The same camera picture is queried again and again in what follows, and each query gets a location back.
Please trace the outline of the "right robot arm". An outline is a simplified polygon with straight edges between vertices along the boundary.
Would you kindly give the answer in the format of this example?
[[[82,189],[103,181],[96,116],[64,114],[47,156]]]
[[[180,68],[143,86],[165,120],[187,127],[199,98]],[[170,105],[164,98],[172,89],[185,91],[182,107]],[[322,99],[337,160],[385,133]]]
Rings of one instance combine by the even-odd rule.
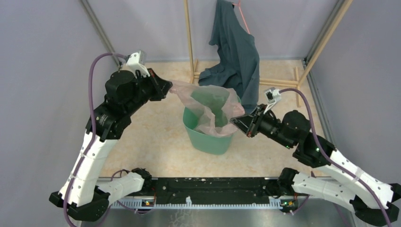
[[[384,183],[346,159],[335,146],[311,131],[310,121],[294,110],[278,119],[266,105],[230,122],[252,138],[261,133],[286,147],[300,163],[328,174],[334,183],[284,168],[278,177],[281,194],[307,194],[330,201],[354,213],[360,220],[376,227],[397,221],[400,209],[394,204],[401,197],[398,183]]]

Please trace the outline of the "pink plastic trash bag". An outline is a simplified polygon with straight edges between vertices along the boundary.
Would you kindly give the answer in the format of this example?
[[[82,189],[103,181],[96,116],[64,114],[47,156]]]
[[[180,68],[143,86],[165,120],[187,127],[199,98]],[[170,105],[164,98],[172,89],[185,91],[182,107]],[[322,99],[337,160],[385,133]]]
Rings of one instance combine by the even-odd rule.
[[[238,131],[230,119],[245,114],[245,110],[234,89],[197,86],[179,80],[172,83],[170,93],[177,95],[185,108],[196,116],[196,131],[219,138]]]

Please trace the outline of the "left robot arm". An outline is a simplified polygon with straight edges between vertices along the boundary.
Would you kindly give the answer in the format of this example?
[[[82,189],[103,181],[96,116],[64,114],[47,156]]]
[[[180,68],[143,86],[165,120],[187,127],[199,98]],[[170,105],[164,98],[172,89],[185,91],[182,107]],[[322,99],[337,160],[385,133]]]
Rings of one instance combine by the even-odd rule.
[[[131,116],[149,101],[161,101],[172,82],[152,69],[147,74],[121,70],[105,83],[105,99],[92,110],[77,161],[65,185],[50,195],[50,202],[63,209],[67,221],[95,222],[119,199],[137,192],[147,195],[152,176],[143,168],[128,171],[108,183],[97,182],[105,161],[131,124]]]

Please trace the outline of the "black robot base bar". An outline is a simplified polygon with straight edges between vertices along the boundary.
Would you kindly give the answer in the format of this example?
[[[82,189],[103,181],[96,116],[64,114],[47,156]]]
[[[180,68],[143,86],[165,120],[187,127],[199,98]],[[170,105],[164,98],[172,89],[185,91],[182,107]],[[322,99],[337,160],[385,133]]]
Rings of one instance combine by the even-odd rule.
[[[132,193],[155,198],[157,205],[185,204],[187,197],[195,205],[268,204],[272,199],[294,194],[292,189],[279,185],[276,178],[265,177],[160,177]]]

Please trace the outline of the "green plastic trash bin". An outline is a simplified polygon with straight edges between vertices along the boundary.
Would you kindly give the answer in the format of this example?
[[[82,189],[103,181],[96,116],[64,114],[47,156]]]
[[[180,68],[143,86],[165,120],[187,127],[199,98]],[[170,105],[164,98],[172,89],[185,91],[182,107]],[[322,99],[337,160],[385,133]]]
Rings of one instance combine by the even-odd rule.
[[[195,124],[197,123],[196,116],[187,108],[183,112],[183,123],[188,133],[189,139],[194,148],[199,151],[222,155],[228,151],[234,134],[227,137],[214,137],[196,131]]]

